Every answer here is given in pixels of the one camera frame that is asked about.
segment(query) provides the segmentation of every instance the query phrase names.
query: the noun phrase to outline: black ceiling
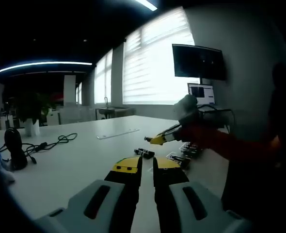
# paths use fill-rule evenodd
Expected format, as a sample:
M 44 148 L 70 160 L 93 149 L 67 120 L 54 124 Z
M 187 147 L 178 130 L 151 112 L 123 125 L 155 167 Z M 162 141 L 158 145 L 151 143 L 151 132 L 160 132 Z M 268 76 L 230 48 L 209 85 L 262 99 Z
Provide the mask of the black ceiling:
M 193 0 L 149 0 L 152 12 L 134 0 L 0 3 L 0 69 L 43 60 L 96 63 L 133 30 L 157 15 Z M 262 4 L 286 38 L 286 5 Z

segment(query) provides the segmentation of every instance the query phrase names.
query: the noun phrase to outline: window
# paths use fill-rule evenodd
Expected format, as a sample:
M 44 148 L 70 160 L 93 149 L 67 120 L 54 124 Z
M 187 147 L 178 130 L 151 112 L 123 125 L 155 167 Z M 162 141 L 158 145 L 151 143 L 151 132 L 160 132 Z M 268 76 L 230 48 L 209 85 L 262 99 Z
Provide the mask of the window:
M 113 50 L 109 51 L 95 68 L 95 103 L 105 103 L 104 98 L 111 102 L 111 73 Z
M 75 90 L 75 102 L 81 104 L 81 84 Z
M 123 104 L 175 104 L 188 94 L 175 77 L 172 44 L 194 45 L 182 8 L 172 10 L 127 37 L 124 47 Z

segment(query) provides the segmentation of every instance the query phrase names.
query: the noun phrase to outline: monitor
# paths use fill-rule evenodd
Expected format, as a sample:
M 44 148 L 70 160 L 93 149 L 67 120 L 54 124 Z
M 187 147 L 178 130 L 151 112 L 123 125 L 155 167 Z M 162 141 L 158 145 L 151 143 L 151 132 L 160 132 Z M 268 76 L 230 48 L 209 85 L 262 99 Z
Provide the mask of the monitor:
M 225 80 L 225 65 L 221 50 L 172 44 L 176 77 Z
M 188 83 L 188 93 L 196 96 L 198 104 L 215 104 L 212 85 Z

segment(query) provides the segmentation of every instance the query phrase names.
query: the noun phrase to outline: white table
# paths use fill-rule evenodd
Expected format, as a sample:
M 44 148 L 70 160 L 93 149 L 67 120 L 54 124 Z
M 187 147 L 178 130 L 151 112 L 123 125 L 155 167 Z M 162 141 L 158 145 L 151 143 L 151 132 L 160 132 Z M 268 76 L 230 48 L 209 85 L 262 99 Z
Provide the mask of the white table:
M 112 166 L 122 158 L 134 155 L 136 148 L 154 151 L 164 157 L 170 152 L 180 154 L 181 142 L 169 142 L 163 146 L 150 145 L 145 136 L 155 136 L 176 124 L 143 116 L 126 116 L 107 120 L 90 121 L 58 126 L 41 127 L 41 135 L 27 138 L 25 143 L 40 144 L 56 142 L 59 135 L 78 133 L 78 137 L 51 150 L 33 154 L 37 160 L 14 173 L 16 183 L 9 187 L 23 210 L 31 219 L 37 219 L 59 208 L 67 207 L 69 198 L 97 179 L 104 179 Z M 137 132 L 99 140 L 97 135 L 122 133 L 138 128 Z M 4 131 L 0 131 L 0 147 L 4 143 Z M 159 219 L 154 202 L 152 159 L 143 160 L 140 199 L 132 224 L 132 232 L 160 232 Z M 211 150 L 206 150 L 196 161 L 192 161 L 188 173 L 190 181 L 199 181 L 221 197 L 228 169 L 228 161 Z

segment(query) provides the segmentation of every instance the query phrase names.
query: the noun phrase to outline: faucet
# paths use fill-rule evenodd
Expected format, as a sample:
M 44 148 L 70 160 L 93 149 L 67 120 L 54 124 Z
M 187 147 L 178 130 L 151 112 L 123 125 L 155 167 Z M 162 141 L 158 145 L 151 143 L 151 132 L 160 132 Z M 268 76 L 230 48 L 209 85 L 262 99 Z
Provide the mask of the faucet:
M 105 101 L 106 108 L 108 108 L 108 107 L 109 107 L 109 101 L 108 101 L 108 98 L 107 98 L 107 97 L 104 97 L 104 101 Z

